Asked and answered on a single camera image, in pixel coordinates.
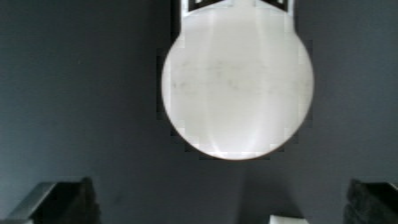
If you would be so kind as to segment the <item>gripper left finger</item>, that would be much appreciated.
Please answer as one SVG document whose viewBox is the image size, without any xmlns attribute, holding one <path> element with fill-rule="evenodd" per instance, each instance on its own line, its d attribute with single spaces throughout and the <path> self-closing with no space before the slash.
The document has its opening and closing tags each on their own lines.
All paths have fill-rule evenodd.
<svg viewBox="0 0 398 224">
<path fill-rule="evenodd" d="M 2 224 L 98 224 L 98 202 L 92 179 L 41 182 Z"/>
</svg>

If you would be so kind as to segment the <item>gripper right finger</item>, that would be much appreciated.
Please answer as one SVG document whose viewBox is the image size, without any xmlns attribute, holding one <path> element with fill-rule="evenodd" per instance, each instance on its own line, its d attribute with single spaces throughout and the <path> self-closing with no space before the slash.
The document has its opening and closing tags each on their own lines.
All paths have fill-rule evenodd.
<svg viewBox="0 0 398 224">
<path fill-rule="evenodd" d="M 343 224 L 398 224 L 398 188 L 391 183 L 350 181 Z"/>
</svg>

